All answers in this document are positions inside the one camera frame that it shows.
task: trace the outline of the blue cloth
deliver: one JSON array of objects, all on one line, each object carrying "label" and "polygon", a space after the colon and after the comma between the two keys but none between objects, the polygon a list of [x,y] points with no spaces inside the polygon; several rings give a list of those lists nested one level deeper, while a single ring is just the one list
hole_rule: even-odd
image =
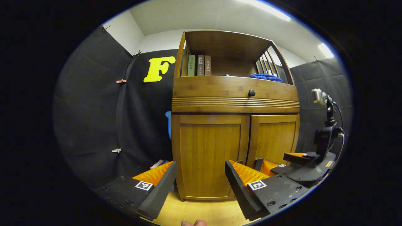
[{"label": "blue cloth", "polygon": [[250,77],[283,83],[283,81],[280,77],[276,77],[275,75],[272,75],[272,74],[251,74]]}]

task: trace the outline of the fluorescent light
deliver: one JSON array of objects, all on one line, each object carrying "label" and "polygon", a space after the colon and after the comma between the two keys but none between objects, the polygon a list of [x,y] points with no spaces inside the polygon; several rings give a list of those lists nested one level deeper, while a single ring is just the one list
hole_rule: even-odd
[{"label": "fluorescent light", "polygon": [[334,57],[334,55],[331,53],[329,48],[324,43],[319,44],[318,48],[321,50],[321,52],[324,54],[326,58]]},{"label": "fluorescent light", "polygon": [[285,20],[287,22],[289,22],[289,20],[291,18],[291,17],[285,15],[284,13],[282,13],[281,11],[278,11],[277,9],[274,9],[274,8],[268,6],[268,5],[266,5],[266,4],[264,4],[264,3],[260,2],[260,1],[257,1],[257,0],[238,0],[238,1],[248,3],[248,4],[253,5],[253,6],[257,7],[257,8],[263,9],[263,10],[271,13],[272,15],[277,16],[277,17],[279,17],[279,18],[281,18],[281,19],[283,19],[283,20]]}]

